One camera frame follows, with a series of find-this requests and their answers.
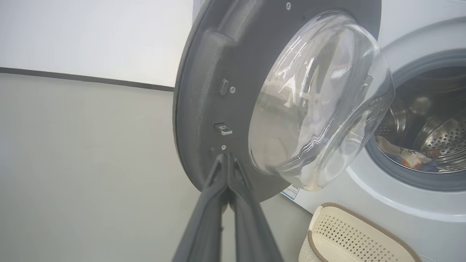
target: washing machine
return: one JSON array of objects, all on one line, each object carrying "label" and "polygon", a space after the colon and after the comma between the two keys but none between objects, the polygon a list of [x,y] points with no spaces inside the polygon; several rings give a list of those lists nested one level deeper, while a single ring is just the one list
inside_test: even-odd
[{"label": "washing machine", "polygon": [[[354,210],[406,241],[424,262],[464,261],[465,14],[463,1],[382,1],[378,43],[396,87],[386,118],[332,183],[284,194],[311,213],[325,202]],[[433,147],[438,170],[392,160],[379,148],[380,136],[399,150]]]},{"label": "washing machine", "polygon": [[455,262],[465,108],[466,2],[211,0],[185,46],[173,129],[203,193],[229,154],[258,201],[336,203],[424,262]]}]

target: laundry basket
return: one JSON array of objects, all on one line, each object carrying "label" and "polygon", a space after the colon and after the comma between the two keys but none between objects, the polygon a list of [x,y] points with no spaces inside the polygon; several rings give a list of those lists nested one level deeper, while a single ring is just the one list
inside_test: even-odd
[{"label": "laundry basket", "polygon": [[333,203],[314,212],[299,262],[422,262],[405,242]]}]

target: open door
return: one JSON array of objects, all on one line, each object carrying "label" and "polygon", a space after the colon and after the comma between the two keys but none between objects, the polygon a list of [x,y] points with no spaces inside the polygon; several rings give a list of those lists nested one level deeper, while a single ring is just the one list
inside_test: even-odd
[{"label": "open door", "polygon": [[173,100],[178,155],[202,191],[232,152],[259,201],[325,186],[394,96],[380,0],[211,0],[185,46]]}]

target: sticker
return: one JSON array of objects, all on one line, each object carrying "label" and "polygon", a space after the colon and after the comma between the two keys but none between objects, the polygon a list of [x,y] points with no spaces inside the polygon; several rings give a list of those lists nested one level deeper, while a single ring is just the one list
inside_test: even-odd
[{"label": "sticker", "polygon": [[299,192],[298,187],[290,185],[289,187],[285,188],[285,190],[283,190],[281,193],[289,197],[291,200],[295,200],[298,192]]}]

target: dark stripe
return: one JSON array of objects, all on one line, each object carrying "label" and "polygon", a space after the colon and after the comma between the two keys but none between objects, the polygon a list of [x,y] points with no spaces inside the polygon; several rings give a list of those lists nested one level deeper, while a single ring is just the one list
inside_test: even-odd
[{"label": "dark stripe", "polygon": [[117,79],[108,79],[108,78],[93,77],[93,76],[79,76],[79,75],[71,75],[71,74],[63,74],[63,73],[43,72],[43,71],[36,71],[36,70],[5,68],[5,67],[0,67],[0,73],[25,75],[25,76],[41,76],[41,77],[68,79],[68,80],[76,80],[76,81],[84,81],[84,82],[124,85],[124,86],[173,92],[173,87],[169,87],[169,86],[131,82],[131,81],[124,81],[124,80],[117,80]]}]

